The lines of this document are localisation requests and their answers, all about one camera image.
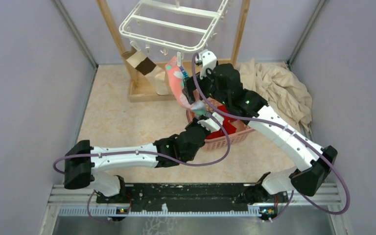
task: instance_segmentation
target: wooden base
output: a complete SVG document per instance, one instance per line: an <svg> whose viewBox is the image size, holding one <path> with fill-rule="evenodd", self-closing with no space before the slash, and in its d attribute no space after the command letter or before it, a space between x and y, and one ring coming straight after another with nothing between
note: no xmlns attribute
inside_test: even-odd
<svg viewBox="0 0 376 235"><path fill-rule="evenodd" d="M218 60L219 64L229 63L230 59ZM167 62L156 63L162 69L165 69ZM183 61L182 66L189 75L191 75L191 61ZM199 72L201 67L196 67L195 72ZM163 100L174 100L175 96L173 94L168 95L158 95L155 89L150 85L149 81L138 72L136 79L130 79L128 98L130 102L146 102L146 101L163 101Z"/></svg>

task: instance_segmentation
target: red cloth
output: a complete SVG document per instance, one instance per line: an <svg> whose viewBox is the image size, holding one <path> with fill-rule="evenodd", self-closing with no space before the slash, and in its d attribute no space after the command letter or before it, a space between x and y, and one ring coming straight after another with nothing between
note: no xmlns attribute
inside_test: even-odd
<svg viewBox="0 0 376 235"><path fill-rule="evenodd" d="M226 109L225 105L218 106L218 109L227 113L227 109ZM233 122L233 121L236 121L236 119L224 116L223 127L224 127L224 129L226 129L226 131L229 135L234 134L235 131L237 130L236 127L231 125L231 122ZM216 139L216 138L221 137L221 136L224 136L224 132L220 129L219 131L211 133L209 136L207 136L206 139L212 140L212 139Z"/></svg>

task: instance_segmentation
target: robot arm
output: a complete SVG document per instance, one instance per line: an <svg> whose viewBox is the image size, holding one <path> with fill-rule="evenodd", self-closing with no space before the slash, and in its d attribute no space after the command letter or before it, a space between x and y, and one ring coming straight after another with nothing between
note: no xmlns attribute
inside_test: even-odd
<svg viewBox="0 0 376 235"><path fill-rule="evenodd" d="M129 167L170 167L179 165L161 156L144 154L143 151L162 153L182 162L192 161L199 148L204 146L205 138L211 132L218 131L219 125L209 116L212 115L222 124L224 118L217 113L206 113L195 117L179 135L157 140L142 146L122 148L102 148L90 146L90 141L80 141L66 156L75 154L95 154L94 157L71 158L65 160L64 188L78 189L90 187L106 197L121 193L124 181L105 173L106 170Z"/></svg>
<svg viewBox="0 0 376 235"><path fill-rule="evenodd" d="M328 176L330 168L294 135L313 146L332 164L337 156L336 149L332 146L323 148L306 139L278 116L263 97L254 91L243 88L240 73L234 69L232 64L218 65L216 60L216 56L208 50L201 52L196 60L197 65L203 64L203 69L197 76L199 75L198 84L205 97L225 104L227 111L232 115L258 118L284 126L281 129L263 122L243 121L246 125L268 137L291 158L296 166L281 172L265 174L261 179L261 186L271 195L281 191L297 190L304 195L313 196ZM183 93L189 102L193 102L195 100L193 91L196 90L193 77L185 79L184 85Z"/></svg>

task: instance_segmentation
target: beige floor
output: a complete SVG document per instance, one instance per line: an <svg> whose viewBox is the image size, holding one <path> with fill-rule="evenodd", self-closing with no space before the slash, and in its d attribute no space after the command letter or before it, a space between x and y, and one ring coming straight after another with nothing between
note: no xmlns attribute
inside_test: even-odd
<svg viewBox="0 0 376 235"><path fill-rule="evenodd" d="M100 147L137 146L184 130L188 123L185 109L176 101L129 102L129 80L124 66L98 68L79 140L90 140L92 146ZM191 163L216 160L225 151L225 148L200 150ZM224 161L212 166L137 167L109 173L121 175L129 183L255 182L265 172L292 166L292 161L280 149L255 131L244 142L234 144Z"/></svg>

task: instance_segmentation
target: light purple wall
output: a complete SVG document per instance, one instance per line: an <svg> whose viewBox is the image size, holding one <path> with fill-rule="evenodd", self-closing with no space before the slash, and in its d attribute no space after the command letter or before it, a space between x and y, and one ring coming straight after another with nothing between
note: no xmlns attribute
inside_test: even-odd
<svg viewBox="0 0 376 235"><path fill-rule="evenodd" d="M293 71L313 96L313 133L338 149L354 234L376 235L376 1L331 0Z"/></svg>
<svg viewBox="0 0 376 235"><path fill-rule="evenodd" d="M50 0L0 0L0 235L38 233L92 72Z"/></svg>
<svg viewBox="0 0 376 235"><path fill-rule="evenodd" d="M174 3L175 0L159 0ZM122 63L112 36L95 0L61 0L69 12L72 20L80 31L81 36L99 64ZM139 0L107 0L110 10L119 26ZM201 8L205 10L217 10L221 0L181 0L182 6ZM318 0L252 0L245 26L243 40L238 55L239 61L247 61L255 58L260 61L287 60L297 44L310 16L312 15ZM238 15L241 1L235 0L229 8L227 17L217 25L218 34L215 41L209 43L209 49L213 50L219 58L229 58L235 38ZM169 21L175 19L175 23L193 27L204 28L203 20L183 15L176 16L173 13L151 10L148 15L159 20ZM144 34L164 36L169 29L160 28L157 25L143 23L142 26L133 27L132 31L143 31ZM174 42L192 43L191 33L172 34ZM127 48L129 41L124 39ZM154 61L165 61L160 54L161 48L152 46L151 58Z"/></svg>

